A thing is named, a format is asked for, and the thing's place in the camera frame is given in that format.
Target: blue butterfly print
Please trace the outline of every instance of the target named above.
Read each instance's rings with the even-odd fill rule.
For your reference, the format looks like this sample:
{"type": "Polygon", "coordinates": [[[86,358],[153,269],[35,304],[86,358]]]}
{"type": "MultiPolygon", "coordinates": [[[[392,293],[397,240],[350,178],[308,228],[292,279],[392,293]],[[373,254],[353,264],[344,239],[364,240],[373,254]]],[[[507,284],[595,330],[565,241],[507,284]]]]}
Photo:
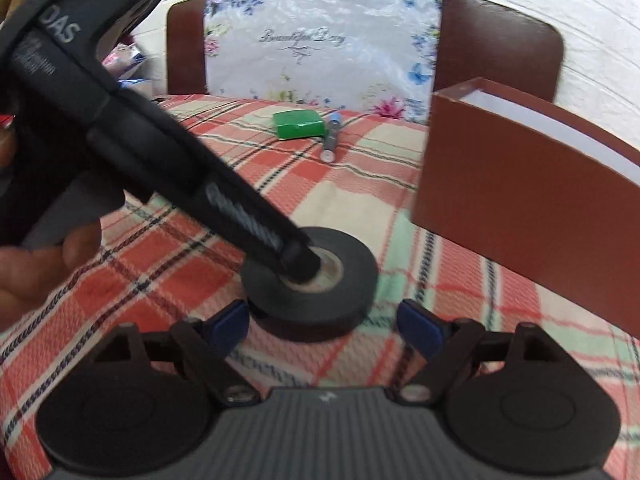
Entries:
{"type": "Polygon", "coordinates": [[[427,39],[424,36],[421,36],[419,34],[414,34],[412,35],[412,40],[414,40],[414,42],[412,43],[412,45],[415,47],[415,49],[418,52],[421,52],[422,49],[424,48],[424,46],[427,43],[427,39]]]}
{"type": "Polygon", "coordinates": [[[422,63],[416,63],[407,75],[409,76],[409,81],[413,81],[418,86],[424,85],[431,79],[430,74],[422,73],[422,63]]]}

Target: roll of black tape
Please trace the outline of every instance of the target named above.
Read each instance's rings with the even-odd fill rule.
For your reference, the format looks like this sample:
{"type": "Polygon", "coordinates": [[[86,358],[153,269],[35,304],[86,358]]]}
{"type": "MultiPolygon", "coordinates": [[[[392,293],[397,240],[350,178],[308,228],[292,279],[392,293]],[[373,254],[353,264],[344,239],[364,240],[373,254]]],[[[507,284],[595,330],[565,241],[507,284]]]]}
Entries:
{"type": "Polygon", "coordinates": [[[356,238],[324,227],[303,229],[321,257],[318,275],[291,283],[248,258],[240,276],[254,319],[274,336],[321,342],[348,334],[369,313],[378,284],[378,264],[356,238]]]}

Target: round black pad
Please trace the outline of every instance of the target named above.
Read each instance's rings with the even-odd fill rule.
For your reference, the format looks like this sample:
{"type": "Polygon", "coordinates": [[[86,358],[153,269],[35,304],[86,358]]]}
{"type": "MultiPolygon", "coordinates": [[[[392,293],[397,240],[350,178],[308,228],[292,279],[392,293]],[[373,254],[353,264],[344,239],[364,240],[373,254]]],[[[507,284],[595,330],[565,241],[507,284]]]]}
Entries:
{"type": "Polygon", "coordinates": [[[294,290],[282,279],[248,258],[240,276],[258,325],[280,339],[321,342],[343,336],[369,313],[378,283],[378,264],[356,238],[325,227],[307,227],[311,246],[334,254],[343,276],[331,290],[294,290]]]}
{"type": "Polygon", "coordinates": [[[209,418],[206,394],[194,384],[114,362],[62,381],[38,410],[36,430],[64,469],[118,478],[178,460],[199,443],[209,418]]]}
{"type": "Polygon", "coordinates": [[[615,403],[585,372],[543,362],[465,383],[447,399],[446,419],[480,460],[527,475],[602,466],[620,433],[615,403]]]}

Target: pink object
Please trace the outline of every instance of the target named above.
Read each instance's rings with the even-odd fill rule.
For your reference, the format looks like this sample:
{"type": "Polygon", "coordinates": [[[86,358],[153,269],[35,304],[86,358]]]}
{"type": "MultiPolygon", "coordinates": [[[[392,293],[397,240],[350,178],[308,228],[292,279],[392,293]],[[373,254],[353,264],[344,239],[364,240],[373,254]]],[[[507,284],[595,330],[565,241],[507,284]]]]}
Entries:
{"type": "Polygon", "coordinates": [[[404,105],[396,96],[393,96],[388,101],[380,101],[379,104],[375,105],[371,111],[376,115],[382,117],[389,117],[391,119],[402,119],[404,105]]]}
{"type": "Polygon", "coordinates": [[[207,38],[204,42],[204,53],[209,57],[216,57],[220,50],[220,44],[218,40],[214,38],[207,38]]]}

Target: tape roll center hole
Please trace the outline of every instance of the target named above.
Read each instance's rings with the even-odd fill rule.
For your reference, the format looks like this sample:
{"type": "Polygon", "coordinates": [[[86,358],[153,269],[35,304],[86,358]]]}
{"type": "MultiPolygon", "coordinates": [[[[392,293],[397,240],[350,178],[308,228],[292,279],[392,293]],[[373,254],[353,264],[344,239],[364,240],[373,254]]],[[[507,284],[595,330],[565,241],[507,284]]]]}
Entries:
{"type": "Polygon", "coordinates": [[[299,292],[310,294],[328,292],[340,283],[344,276],[342,262],[338,256],[322,247],[311,247],[311,250],[320,257],[320,270],[316,276],[306,283],[294,283],[286,278],[282,278],[282,281],[289,288],[299,292]]]}

